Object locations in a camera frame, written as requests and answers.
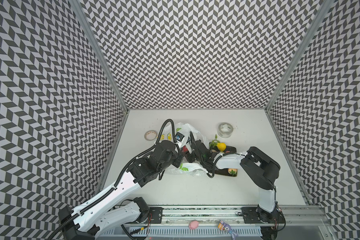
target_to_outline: purple bunny plush toy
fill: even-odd
[[[217,226],[221,231],[226,231],[232,236],[232,240],[235,240],[238,234],[232,230],[231,226],[225,223],[223,220],[220,220],[219,225]]]

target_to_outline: black mounting plate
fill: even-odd
[[[257,207],[242,207],[241,212],[243,214],[244,223],[264,223],[260,221],[259,215],[257,213]],[[285,219],[280,212],[277,212],[277,208],[275,208],[274,215],[278,214],[278,222],[279,224],[284,224]],[[275,220],[270,220],[269,223],[275,223]]]
[[[162,207],[150,207],[148,212],[148,217],[150,218],[152,214],[151,223],[161,223],[161,218],[163,216],[163,208]]]

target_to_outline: geometric patterned wallpaper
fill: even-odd
[[[92,197],[121,117],[66,0],[0,0],[0,239]]]
[[[128,108],[265,107],[322,0],[81,0]]]
[[[360,1],[334,3],[271,114],[339,238],[360,239]]]

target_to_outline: pink toy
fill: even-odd
[[[197,222],[197,221],[195,220],[195,221],[192,221],[192,222],[189,224],[189,229],[190,229],[190,230],[193,230],[193,229],[196,229],[198,226],[199,226],[199,222]]]

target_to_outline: toy fruit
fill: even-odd
[[[224,151],[224,150],[227,148],[227,146],[225,145],[224,142],[219,142],[219,143],[217,144],[217,148],[218,148],[220,151]]]

